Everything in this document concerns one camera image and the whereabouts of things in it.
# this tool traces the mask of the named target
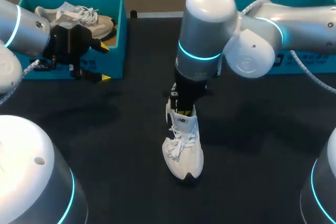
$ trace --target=black table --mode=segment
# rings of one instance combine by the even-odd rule
[[[131,19],[123,80],[25,81],[1,113],[49,134],[86,192],[89,223],[302,223],[300,189],[336,127],[336,96],[303,74],[248,80],[223,63],[197,103],[201,182],[178,185],[161,145],[180,25]],[[336,75],[320,77],[336,87]]]

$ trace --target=cyan led ring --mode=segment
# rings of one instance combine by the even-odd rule
[[[189,57],[191,57],[191,58],[193,58],[193,59],[196,59],[196,60],[213,60],[213,59],[216,59],[217,57],[219,57],[219,56],[221,55],[221,54],[217,54],[217,55],[215,55],[215,56],[207,57],[207,58],[198,57],[198,56],[189,54],[186,50],[184,50],[183,47],[181,46],[180,41],[178,41],[178,43],[179,43],[179,47],[180,47],[180,49],[182,50],[182,52],[184,52],[184,54],[186,54],[186,55],[188,55]]]
[[[315,193],[315,189],[314,189],[314,184],[313,184],[313,173],[314,173],[314,167],[315,167],[315,164],[316,164],[317,160],[315,161],[314,165],[313,165],[313,169],[311,170],[311,189],[313,191],[313,194],[314,194],[314,197],[315,197],[315,200],[317,202],[317,204],[319,205],[319,207],[321,208],[322,212],[324,213],[324,215],[333,223],[333,224],[336,224],[336,222],[329,216],[329,214],[325,211],[325,209],[322,207],[319,199],[317,198],[317,195]]]
[[[5,47],[8,47],[8,46],[12,43],[12,41],[13,41],[13,39],[14,39],[16,33],[17,33],[17,30],[18,30],[18,28],[19,28],[19,25],[20,25],[20,20],[21,20],[21,9],[20,9],[20,7],[19,7],[18,5],[17,5],[16,7],[17,7],[16,24],[15,24],[15,27],[14,27],[14,30],[13,30],[12,35],[10,36],[9,40],[7,41],[7,43],[5,44]]]
[[[69,202],[69,205],[68,205],[67,209],[65,210],[62,218],[59,220],[59,222],[57,222],[57,224],[61,224],[65,220],[65,218],[66,218],[66,216],[67,216],[67,214],[68,214],[68,212],[69,212],[69,210],[71,208],[72,202],[74,200],[74,195],[75,195],[75,179],[73,177],[71,169],[70,169],[70,172],[71,172],[71,178],[72,178],[72,193],[71,193],[71,198],[70,198],[70,202]]]
[[[264,21],[267,21],[268,23],[274,25],[274,26],[279,30],[279,32],[280,32],[280,34],[281,34],[281,44],[284,43],[284,35],[283,35],[283,33],[282,33],[280,27],[279,27],[276,23],[274,23],[272,20],[270,20],[270,19],[268,19],[268,18],[259,18],[259,17],[256,17],[256,18],[257,18],[257,19],[264,20]]]

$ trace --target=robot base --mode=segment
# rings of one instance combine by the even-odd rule
[[[302,188],[300,210],[305,224],[336,223],[335,136],[334,131]]]
[[[39,126],[0,115],[0,157],[0,224],[86,224],[84,192]]]

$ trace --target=white sneaker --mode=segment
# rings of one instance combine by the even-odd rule
[[[38,6],[35,9],[35,14],[49,20],[51,28],[59,25],[71,29],[79,24],[89,28],[93,38],[104,40],[110,33],[115,34],[115,30],[113,30],[115,21],[108,16],[98,15],[97,11],[93,8],[73,6],[64,2],[57,9],[44,9]]]
[[[171,108],[169,99],[166,122],[167,137],[162,145],[164,160],[175,177],[193,181],[201,174],[204,163],[195,107],[192,116],[181,115]]]

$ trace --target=blue box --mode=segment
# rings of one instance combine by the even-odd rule
[[[242,11],[255,0],[234,0],[237,9]],[[336,0],[271,0],[275,4],[292,7],[310,7],[336,5]],[[321,55],[310,52],[296,51],[298,57],[312,73],[335,73],[336,55]],[[278,57],[268,74],[303,73],[296,61],[287,50],[278,52]]]
[[[123,0],[20,0],[19,6],[34,12],[37,6],[46,9],[56,9],[64,2],[72,5],[81,5],[88,8],[99,9],[99,15],[106,15],[113,18],[117,24],[116,45],[109,47],[106,54],[93,49],[82,56],[81,65],[87,70],[98,72],[120,79],[123,74],[123,63],[125,58],[125,43],[127,35],[127,17]],[[26,68],[34,59],[15,53],[20,60],[22,67]],[[26,79],[72,79],[69,73],[69,66],[58,65],[56,70],[51,71],[31,71]]]

